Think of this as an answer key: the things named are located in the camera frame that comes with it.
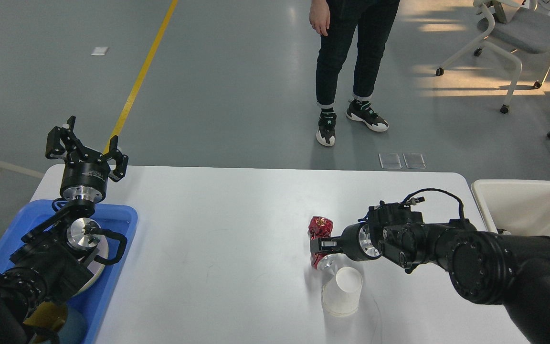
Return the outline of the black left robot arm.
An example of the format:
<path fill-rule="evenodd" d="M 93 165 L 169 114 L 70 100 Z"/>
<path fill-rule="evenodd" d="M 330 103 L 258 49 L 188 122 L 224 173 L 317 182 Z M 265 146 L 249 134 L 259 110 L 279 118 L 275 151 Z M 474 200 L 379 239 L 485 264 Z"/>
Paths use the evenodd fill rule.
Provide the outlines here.
<path fill-rule="evenodd" d="M 128 156 L 109 140 L 103 154 L 83 145 L 74 134 L 76 118 L 55 126 L 47 137 L 45 157 L 64 161 L 59 200 L 64 205 L 22 238 L 10 256 L 13 267 L 0 273 L 0 344 L 29 344 L 37 336 L 53 344 L 53 330 L 26 324 L 44 302 L 62 305 L 93 277 L 92 261 L 110 266 L 124 257 L 128 239 L 102 228 L 92 216 L 106 197 L 107 181 L 125 176 Z"/>

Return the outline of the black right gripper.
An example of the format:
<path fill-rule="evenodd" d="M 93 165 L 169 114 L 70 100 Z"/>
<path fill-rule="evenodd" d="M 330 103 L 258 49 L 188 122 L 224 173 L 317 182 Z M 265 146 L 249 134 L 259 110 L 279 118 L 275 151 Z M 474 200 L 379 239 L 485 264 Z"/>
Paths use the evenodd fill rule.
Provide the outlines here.
<path fill-rule="evenodd" d="M 310 240 L 315 254 L 344 253 L 353 261 L 376 260 L 381 257 L 373 244 L 370 227 L 367 222 L 349 225 L 342 235 L 335 237 L 316 237 Z"/>

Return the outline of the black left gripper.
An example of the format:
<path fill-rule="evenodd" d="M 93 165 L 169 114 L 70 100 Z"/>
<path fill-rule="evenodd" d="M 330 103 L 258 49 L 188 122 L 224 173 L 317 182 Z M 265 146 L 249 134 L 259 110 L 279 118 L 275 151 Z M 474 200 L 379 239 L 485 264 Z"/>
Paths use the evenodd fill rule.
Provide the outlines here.
<path fill-rule="evenodd" d="M 128 155 L 118 148 L 118 135 L 110 138 L 103 159 L 85 161 L 85 146 L 74 134 L 76 116 L 70 116 L 65 126 L 55 126 L 48 133 L 46 159 L 61 159 L 65 163 L 60 196 L 64 200 L 88 200 L 94 204 L 106 198 L 108 177 L 118 182 L 126 176 Z M 115 168 L 109 161 L 115 161 Z"/>

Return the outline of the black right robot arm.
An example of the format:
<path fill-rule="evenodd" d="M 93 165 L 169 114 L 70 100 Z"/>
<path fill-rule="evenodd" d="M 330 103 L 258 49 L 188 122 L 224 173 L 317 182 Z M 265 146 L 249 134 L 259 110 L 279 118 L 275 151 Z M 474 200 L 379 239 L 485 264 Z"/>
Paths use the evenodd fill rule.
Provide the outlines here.
<path fill-rule="evenodd" d="M 411 207 L 419 191 L 399 203 L 369 207 L 365 217 L 332 236 L 333 222 L 314 216 L 308 225 L 312 266 L 342 253 L 354 261 L 384 257 L 410 274 L 421 264 L 447 271 L 455 291 L 476 304 L 503 305 L 532 344 L 550 344 L 550 236 L 478 231 L 465 217 L 428 224 Z"/>

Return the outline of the bystander bare hand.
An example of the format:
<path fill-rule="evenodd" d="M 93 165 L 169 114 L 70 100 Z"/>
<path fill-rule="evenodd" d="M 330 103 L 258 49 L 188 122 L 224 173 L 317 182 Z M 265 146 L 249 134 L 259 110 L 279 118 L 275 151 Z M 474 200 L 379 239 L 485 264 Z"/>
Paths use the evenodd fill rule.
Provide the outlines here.
<path fill-rule="evenodd" d="M 328 36 L 330 28 L 330 8 L 327 0 L 312 0 L 308 20 L 316 33 Z"/>

